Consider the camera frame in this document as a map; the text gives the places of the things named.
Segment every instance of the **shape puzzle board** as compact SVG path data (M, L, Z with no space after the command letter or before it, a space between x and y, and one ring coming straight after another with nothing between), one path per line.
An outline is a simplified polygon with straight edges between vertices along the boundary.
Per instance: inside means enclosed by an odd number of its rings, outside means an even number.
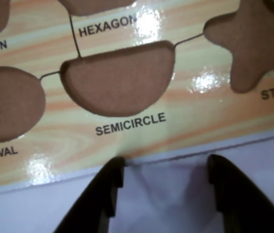
M274 136L274 71L254 90L236 94L230 88L232 54L203 36L209 19L238 6L238 0L137 0L69 17L57 0L11 0L0 33L0 67L41 78L46 110L29 132L0 143L0 191L89 174L117 155L142 163ZM110 29L95 28L106 22ZM167 90L131 117L81 108L59 75L65 61L78 57L72 32L82 57L172 42L176 57Z

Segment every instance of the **white surface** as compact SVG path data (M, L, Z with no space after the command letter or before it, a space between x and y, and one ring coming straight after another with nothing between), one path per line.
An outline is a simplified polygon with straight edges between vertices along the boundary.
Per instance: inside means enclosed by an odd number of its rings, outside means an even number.
M274 204L274 139L217 151L242 169ZM221 233L207 155L129 167L110 233ZM51 233L91 178L0 194L0 233Z

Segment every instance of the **black plastic object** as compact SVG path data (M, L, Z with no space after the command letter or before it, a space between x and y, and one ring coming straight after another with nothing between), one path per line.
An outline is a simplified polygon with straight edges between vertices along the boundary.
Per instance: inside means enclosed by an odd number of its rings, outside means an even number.
M207 166L225 233L274 233L274 206L254 183L222 156L209 156Z
M75 202L55 233L108 233L116 213L118 188L123 187L125 160L111 159Z

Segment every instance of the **star shape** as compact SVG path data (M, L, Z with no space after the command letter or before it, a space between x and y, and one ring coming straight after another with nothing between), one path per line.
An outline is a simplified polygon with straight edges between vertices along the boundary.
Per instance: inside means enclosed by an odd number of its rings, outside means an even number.
M274 0L240 0L232 14L209 20L205 37L233 55L231 88L246 93L274 70Z

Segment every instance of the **wood grain pattern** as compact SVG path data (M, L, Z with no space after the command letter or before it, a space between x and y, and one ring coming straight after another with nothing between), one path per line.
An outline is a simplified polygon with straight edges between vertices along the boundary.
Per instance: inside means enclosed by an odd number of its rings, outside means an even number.
M91 35L82 42L79 38L82 55L89 55L161 39L175 43L201 33L209 18L234 11L237 5L238 1L230 0L140 0L135 7L73 17L73 22L77 30L134 11L141 12L140 16L159 12L164 22L159 28L146 23L138 26L144 32L152 30L151 36L134 33L134 26ZM0 33L0 40L4 39L10 46L0 51L0 66L17 67L37 77L77 57L69 17L55 0L12 1L8 27ZM273 130L274 98L263 100L261 91L274 88L274 72L250 93L235 94L229 84L231 63L229 51L203 36L178 45L167 91L153 106L129 118L92 114L70 99L58 74L45 77L47 105L40 122L20 138L0 144L0 149L13 147L18 152L0 156L0 185L50 183L116 155L136 158ZM96 135L96 127L159 113L165 113L166 122Z

